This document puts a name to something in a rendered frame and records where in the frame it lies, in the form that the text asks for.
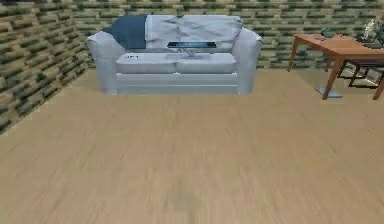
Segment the brown wooden table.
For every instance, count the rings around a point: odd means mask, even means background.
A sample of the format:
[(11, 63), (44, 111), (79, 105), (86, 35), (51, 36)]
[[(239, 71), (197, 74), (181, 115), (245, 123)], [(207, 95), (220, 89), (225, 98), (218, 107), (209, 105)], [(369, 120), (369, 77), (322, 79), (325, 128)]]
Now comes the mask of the brown wooden table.
[(320, 40), (320, 34), (294, 34), (293, 37), (294, 41), (287, 71), (290, 71), (293, 67), (299, 44), (304, 44), (328, 55), (329, 61), (334, 62), (327, 85), (322, 93), (323, 100), (328, 98), (338, 72), (346, 59), (384, 59), (384, 50), (367, 48), (349, 36), (336, 35), (323, 41)]

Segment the pale blue-grey sofa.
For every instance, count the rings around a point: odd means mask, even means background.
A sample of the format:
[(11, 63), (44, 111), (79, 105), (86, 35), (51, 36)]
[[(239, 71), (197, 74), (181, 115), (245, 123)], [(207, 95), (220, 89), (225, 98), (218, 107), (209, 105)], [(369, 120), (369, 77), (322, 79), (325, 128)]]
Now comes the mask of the pale blue-grey sofa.
[[(238, 16), (146, 15), (146, 48), (124, 49), (103, 30), (87, 45), (106, 94), (250, 94), (263, 38)], [(171, 41), (215, 42), (210, 53), (188, 56)], [(139, 58), (128, 59), (126, 55)]]

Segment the dark blue blanket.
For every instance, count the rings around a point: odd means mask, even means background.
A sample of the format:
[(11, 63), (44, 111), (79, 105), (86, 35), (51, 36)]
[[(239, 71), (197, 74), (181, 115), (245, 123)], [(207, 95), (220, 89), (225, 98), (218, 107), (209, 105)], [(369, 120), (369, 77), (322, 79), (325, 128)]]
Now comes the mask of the dark blue blanket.
[(126, 50), (145, 49), (146, 18), (145, 14), (119, 16), (103, 32), (111, 34)]

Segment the black tablet on stand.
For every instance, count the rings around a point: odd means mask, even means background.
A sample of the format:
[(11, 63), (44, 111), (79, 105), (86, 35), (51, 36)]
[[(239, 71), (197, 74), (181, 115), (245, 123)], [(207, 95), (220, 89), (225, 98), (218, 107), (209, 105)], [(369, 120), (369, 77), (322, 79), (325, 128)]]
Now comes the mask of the black tablet on stand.
[(167, 44), (169, 49), (176, 49), (179, 53), (194, 56), (196, 53), (210, 53), (217, 47), (215, 42), (200, 41), (171, 41)]

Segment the dark wooden chair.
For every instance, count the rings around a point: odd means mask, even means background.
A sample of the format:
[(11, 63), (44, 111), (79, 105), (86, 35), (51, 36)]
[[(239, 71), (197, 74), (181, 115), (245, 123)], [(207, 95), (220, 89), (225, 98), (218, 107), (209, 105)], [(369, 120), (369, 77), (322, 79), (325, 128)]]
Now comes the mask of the dark wooden chair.
[[(342, 76), (342, 72), (347, 63), (355, 66), (355, 70), (352, 76)], [(378, 78), (378, 83), (375, 86), (354, 84), (356, 80), (366, 79), (370, 70), (375, 70), (380, 74), (380, 77)], [(349, 79), (349, 87), (375, 89), (380, 85), (381, 81), (384, 79), (384, 59), (346, 59), (340, 67), (337, 77)]]

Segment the white figurine on dark base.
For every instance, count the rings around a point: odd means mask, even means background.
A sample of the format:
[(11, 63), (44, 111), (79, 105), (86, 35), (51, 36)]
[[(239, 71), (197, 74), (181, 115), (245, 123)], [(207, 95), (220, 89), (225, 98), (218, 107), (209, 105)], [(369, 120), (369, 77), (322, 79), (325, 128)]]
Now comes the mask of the white figurine on dark base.
[(377, 30), (380, 23), (375, 19), (371, 19), (364, 28), (364, 32), (357, 38), (360, 43), (373, 43), (376, 40)]

